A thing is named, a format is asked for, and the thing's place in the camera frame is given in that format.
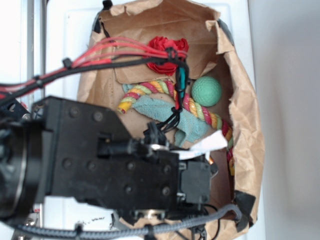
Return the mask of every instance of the cable tie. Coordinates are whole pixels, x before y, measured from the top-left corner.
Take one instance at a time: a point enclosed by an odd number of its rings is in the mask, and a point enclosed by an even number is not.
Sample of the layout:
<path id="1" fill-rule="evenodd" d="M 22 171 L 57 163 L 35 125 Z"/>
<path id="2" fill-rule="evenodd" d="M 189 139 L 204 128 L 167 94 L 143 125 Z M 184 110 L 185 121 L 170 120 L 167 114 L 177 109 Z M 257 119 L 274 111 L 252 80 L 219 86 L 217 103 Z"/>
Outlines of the cable tie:
<path id="1" fill-rule="evenodd" d="M 66 69 L 71 69 L 72 68 L 72 61 L 70 60 L 70 58 L 65 58 L 62 60 L 62 63 L 63 63 L 63 66 L 66 68 Z"/>
<path id="2" fill-rule="evenodd" d="M 169 62 L 178 61 L 178 52 L 173 47 L 168 47 L 165 51 L 168 53 Z"/>
<path id="3" fill-rule="evenodd" d="M 176 91 L 177 91 L 177 93 L 182 93 L 182 92 L 184 92 L 184 91 L 185 91 L 184 89 L 177 88 L 177 87 L 175 87 L 175 88 L 174 88 L 174 90 L 176 90 Z"/>
<path id="4" fill-rule="evenodd" d="M 39 76 L 35 76 L 34 79 L 35 79 L 35 84 L 37 85 L 38 89 L 43 89 L 44 86 L 45 86 L 45 85 L 44 85 L 44 81 L 41 80 L 41 79 L 39 78 Z"/>
<path id="5" fill-rule="evenodd" d="M 75 228 L 75 240 L 81 240 L 81 233 L 83 232 L 82 225 L 77 224 Z"/>
<path id="6" fill-rule="evenodd" d="M 174 112 L 174 113 L 181 113 L 182 110 L 183 110 L 182 107 L 179 107 L 178 109 L 176 109 L 175 107 L 172 107 L 172 108 L 171 108 L 171 111 Z"/>
<path id="7" fill-rule="evenodd" d="M 154 226 L 146 224 L 144 227 L 148 228 L 148 234 L 144 236 L 144 240 L 156 240 Z"/>

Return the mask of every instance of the brown paper bag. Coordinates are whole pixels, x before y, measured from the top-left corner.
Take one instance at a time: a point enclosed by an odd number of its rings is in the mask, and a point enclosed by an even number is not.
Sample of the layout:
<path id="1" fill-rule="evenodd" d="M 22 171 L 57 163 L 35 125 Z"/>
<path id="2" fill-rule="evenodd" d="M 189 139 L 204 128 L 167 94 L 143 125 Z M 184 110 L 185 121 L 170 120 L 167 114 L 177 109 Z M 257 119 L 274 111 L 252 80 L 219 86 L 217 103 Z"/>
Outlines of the brown paper bag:
<path id="1" fill-rule="evenodd" d="M 212 76 L 221 83 L 221 100 L 209 110 L 219 114 L 233 128 L 235 176 L 229 174 L 226 151 L 213 152 L 211 155 L 218 164 L 219 174 L 211 182 L 210 203 L 217 208 L 236 203 L 241 209 L 244 217 L 238 225 L 228 217 L 220 222 L 218 239 L 229 240 L 247 232 L 249 225 L 257 220 L 265 146 L 256 93 L 234 46 L 219 26 L 219 17 L 217 11 L 188 0 L 138 0 L 102 11 L 98 24 L 101 27 L 103 23 L 112 37 L 127 37 L 144 44 L 155 36 L 174 40 L 185 38 L 189 43 L 189 77 Z M 90 46 L 105 37 L 102 28 L 93 31 Z M 123 83 L 134 84 L 163 77 L 166 76 L 155 73 L 146 65 L 87 72 L 81 76 L 78 100 L 115 110 L 124 95 Z M 152 94 L 151 97 L 173 102 L 166 94 Z M 136 138 L 143 137 L 151 120 L 134 109 L 119 117 Z M 173 134 L 167 137 L 173 141 Z M 149 222 L 141 219 L 135 227 L 146 223 Z M 208 239 L 216 235 L 217 228 L 218 221 L 206 224 Z M 183 234 L 191 238 L 189 231 L 185 230 Z M 157 237 L 163 240 L 179 238 L 176 233 Z"/>

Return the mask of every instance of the screw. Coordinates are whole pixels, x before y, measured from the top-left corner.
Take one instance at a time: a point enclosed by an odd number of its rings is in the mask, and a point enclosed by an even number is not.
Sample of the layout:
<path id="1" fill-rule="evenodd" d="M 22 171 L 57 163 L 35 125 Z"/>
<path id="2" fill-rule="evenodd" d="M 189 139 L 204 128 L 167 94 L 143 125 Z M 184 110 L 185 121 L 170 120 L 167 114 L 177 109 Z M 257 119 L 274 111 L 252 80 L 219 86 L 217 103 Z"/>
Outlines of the screw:
<path id="1" fill-rule="evenodd" d="M 207 171 L 209 169 L 210 165 L 208 165 L 207 163 L 202 163 L 201 164 L 201 168 L 205 171 Z"/>
<path id="2" fill-rule="evenodd" d="M 23 119 L 23 120 L 27 120 L 27 121 L 31 120 L 30 113 L 24 114 L 24 115 L 22 116 L 22 119 Z"/>
<path id="3" fill-rule="evenodd" d="M 133 169 L 135 169 L 135 163 L 134 162 L 129 162 L 127 165 L 126 165 L 126 167 L 128 168 L 128 170 L 133 170 Z"/>
<path id="4" fill-rule="evenodd" d="M 70 169 L 72 166 L 72 160 L 70 158 L 66 158 L 63 160 L 62 165 L 64 169 Z"/>
<path id="5" fill-rule="evenodd" d="M 125 190 L 125 193 L 126 194 L 131 194 L 132 193 L 132 191 L 133 191 L 133 189 L 132 189 L 132 187 L 131 186 L 126 186 L 125 188 L 124 188 L 124 190 Z"/>
<path id="6" fill-rule="evenodd" d="M 35 220 L 33 220 L 32 218 L 28 218 L 26 221 L 25 221 L 25 224 L 24 225 L 26 225 L 26 226 L 34 226 L 34 225 L 36 225 L 36 222 L 35 222 Z"/>
<path id="7" fill-rule="evenodd" d="M 70 113 L 71 117 L 77 118 L 77 117 L 79 117 L 80 110 L 76 106 L 73 106 L 70 108 L 69 113 Z"/>
<path id="8" fill-rule="evenodd" d="M 171 166 L 170 165 L 165 165 L 163 168 L 163 172 L 165 174 L 169 174 L 171 172 Z"/>
<path id="9" fill-rule="evenodd" d="M 162 195 L 164 196 L 168 196 L 170 194 L 170 188 L 168 186 L 165 186 L 163 189 L 162 189 Z"/>
<path id="10" fill-rule="evenodd" d="M 104 115 L 102 114 L 102 112 L 100 112 L 100 111 L 94 112 L 94 114 L 93 114 L 93 119 L 94 119 L 96 122 L 101 122 L 103 118 L 104 118 Z"/>
<path id="11" fill-rule="evenodd" d="M 93 171 L 96 168 L 96 164 L 93 161 L 88 162 L 87 168 L 90 171 Z"/>

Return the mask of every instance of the black cable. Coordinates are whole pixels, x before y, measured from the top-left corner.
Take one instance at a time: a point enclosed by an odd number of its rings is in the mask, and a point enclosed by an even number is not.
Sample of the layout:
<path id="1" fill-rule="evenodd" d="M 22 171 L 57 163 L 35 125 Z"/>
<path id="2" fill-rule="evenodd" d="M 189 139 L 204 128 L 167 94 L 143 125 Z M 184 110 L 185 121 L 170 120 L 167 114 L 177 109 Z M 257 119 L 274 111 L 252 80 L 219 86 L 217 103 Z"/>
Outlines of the black cable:
<path id="1" fill-rule="evenodd" d="M 205 207 L 203 208 L 203 211 L 204 211 L 204 214 L 205 214 L 205 215 L 209 215 L 209 212 L 208 212 L 208 210 L 207 210 Z"/>
<path id="2" fill-rule="evenodd" d="M 67 69 L 65 71 L 58 72 L 54 75 L 45 77 L 43 79 L 39 79 L 36 82 L 25 86 L 21 90 L 13 92 L 11 95 L 6 96 L 5 98 L 0 100 L 0 106 L 3 106 L 4 104 L 14 100 L 15 98 L 21 97 L 21 96 L 23 96 L 23 95 L 25 95 L 35 89 L 38 89 L 39 85 L 43 86 L 43 85 L 46 85 L 48 83 L 53 82 L 56 79 L 63 78 L 63 77 L 69 76 L 69 75 L 79 74 L 79 73 L 88 72 L 88 71 L 102 70 L 102 69 L 131 67 L 131 66 L 136 66 L 136 65 L 141 65 L 141 64 L 147 64 L 150 62 L 155 63 L 157 65 L 161 65 L 161 64 L 168 62 L 168 59 L 158 58 L 158 57 L 147 57 L 147 58 L 142 58 L 142 59 L 132 60 L 132 61 L 106 63 L 106 64 L 95 64 L 95 65 L 91 65 L 91 66 L 83 66 L 83 67 Z M 185 68 L 185 71 L 189 72 L 188 66 L 184 62 L 178 60 L 178 61 L 174 62 L 174 64 L 176 64 L 182 68 Z"/>
<path id="3" fill-rule="evenodd" d="M 183 235 L 181 232 L 179 231 L 175 231 L 175 233 L 180 237 L 182 238 L 183 240 L 189 240 L 185 235 Z"/>
<path id="4" fill-rule="evenodd" d="M 213 205 L 211 205 L 211 204 L 205 204 L 204 206 L 205 206 L 205 207 L 212 208 L 212 209 L 214 209 L 215 211 L 218 211 L 218 208 L 216 208 L 215 206 L 213 206 Z M 215 233 L 214 237 L 213 237 L 211 240 L 216 240 L 217 237 L 219 236 L 219 232 L 220 232 L 220 218 L 218 219 L 218 227 L 217 227 L 216 233 Z"/>
<path id="5" fill-rule="evenodd" d="M 234 211 L 236 215 L 235 221 L 240 220 L 242 216 L 240 209 L 234 204 L 227 204 L 221 207 L 217 212 L 212 213 L 208 216 L 193 217 L 183 222 L 174 224 L 155 225 L 153 226 L 153 232 L 154 234 L 163 234 L 168 232 L 175 232 L 180 229 L 193 228 L 195 226 L 203 225 L 207 222 L 220 219 L 229 211 Z M 56 230 L 25 225 L 16 225 L 12 227 L 33 237 L 53 239 L 74 239 L 78 234 L 80 239 L 83 240 L 105 240 L 120 237 L 148 235 L 149 233 L 147 227 L 121 231 L 82 231 L 81 233 L 78 233 L 75 230 Z"/>
<path id="6" fill-rule="evenodd" d="M 180 122 L 180 113 L 176 113 L 175 118 L 163 129 L 164 133 L 167 133 L 171 131 L 172 129 L 175 129 Z"/>
<path id="7" fill-rule="evenodd" d="M 195 232 L 192 229 L 190 229 L 190 230 L 191 230 L 191 240 L 196 240 Z"/>

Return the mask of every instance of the green ball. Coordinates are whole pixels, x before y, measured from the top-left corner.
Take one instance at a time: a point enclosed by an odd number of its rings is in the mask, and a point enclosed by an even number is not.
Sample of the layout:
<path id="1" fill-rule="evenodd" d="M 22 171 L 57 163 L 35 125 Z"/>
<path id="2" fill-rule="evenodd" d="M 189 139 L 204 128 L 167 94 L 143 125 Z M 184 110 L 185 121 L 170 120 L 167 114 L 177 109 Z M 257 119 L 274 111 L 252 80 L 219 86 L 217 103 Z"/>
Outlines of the green ball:
<path id="1" fill-rule="evenodd" d="M 220 83 L 211 76 L 198 78 L 191 89 L 192 98 L 204 107 L 211 107 L 219 102 L 222 95 Z"/>

